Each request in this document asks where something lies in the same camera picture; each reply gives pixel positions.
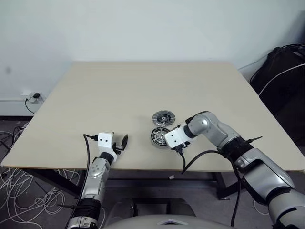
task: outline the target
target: table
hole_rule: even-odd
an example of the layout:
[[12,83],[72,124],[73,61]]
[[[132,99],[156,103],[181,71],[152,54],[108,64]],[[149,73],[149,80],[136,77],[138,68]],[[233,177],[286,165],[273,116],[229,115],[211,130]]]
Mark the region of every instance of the table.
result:
[[[180,170],[179,155],[150,142],[152,115],[172,111],[178,125],[211,111],[285,170],[304,170],[305,158],[248,82],[226,62],[75,62],[2,161],[21,168],[85,169],[82,134],[115,132],[129,142],[113,164],[116,169]],[[215,147],[204,137],[184,155]],[[90,141],[91,160],[98,155]],[[232,171],[217,154],[201,157],[190,171]]]

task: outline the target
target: power outlet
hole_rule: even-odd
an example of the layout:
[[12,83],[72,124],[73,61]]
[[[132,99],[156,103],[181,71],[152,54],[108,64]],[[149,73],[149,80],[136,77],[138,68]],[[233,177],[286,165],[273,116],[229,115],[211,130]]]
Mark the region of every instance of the power outlet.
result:
[[[39,93],[40,97],[38,99],[30,99],[35,93]],[[35,103],[42,103],[43,100],[45,100],[45,96],[41,92],[23,92],[20,97],[25,101],[26,99],[30,99],[29,103],[35,104]]]

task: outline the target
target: power adapter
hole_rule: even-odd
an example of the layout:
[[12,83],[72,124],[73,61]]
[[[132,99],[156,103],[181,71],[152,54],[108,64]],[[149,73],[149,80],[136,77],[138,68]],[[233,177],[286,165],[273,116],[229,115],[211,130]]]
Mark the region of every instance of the power adapter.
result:
[[33,95],[33,98],[34,99],[38,99],[40,97],[40,93],[35,93],[34,95]]

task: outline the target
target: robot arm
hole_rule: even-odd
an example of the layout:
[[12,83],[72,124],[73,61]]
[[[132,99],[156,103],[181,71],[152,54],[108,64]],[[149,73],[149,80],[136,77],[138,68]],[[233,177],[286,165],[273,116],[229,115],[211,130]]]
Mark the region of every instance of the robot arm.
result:
[[100,156],[96,157],[88,170],[81,198],[69,220],[67,229],[97,229],[97,221],[104,198],[105,184],[110,166],[117,155],[125,149],[128,136],[117,146],[112,142],[113,133],[99,133],[91,137],[98,142]]
[[165,135],[171,149],[181,152],[200,134],[243,173],[243,185],[254,200],[268,205],[275,229],[305,228],[305,195],[297,192],[289,175],[263,152],[250,145],[210,112],[199,113]]

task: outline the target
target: gear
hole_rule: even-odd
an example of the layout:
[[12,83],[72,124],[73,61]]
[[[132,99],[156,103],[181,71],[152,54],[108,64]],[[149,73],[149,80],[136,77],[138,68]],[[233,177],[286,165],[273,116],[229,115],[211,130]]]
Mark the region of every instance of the gear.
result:
[[170,111],[158,111],[152,117],[153,123],[161,127],[173,124],[175,119],[175,115]]
[[164,127],[157,127],[153,129],[151,134],[152,142],[158,147],[167,147],[164,135],[168,132],[170,132],[170,130]]

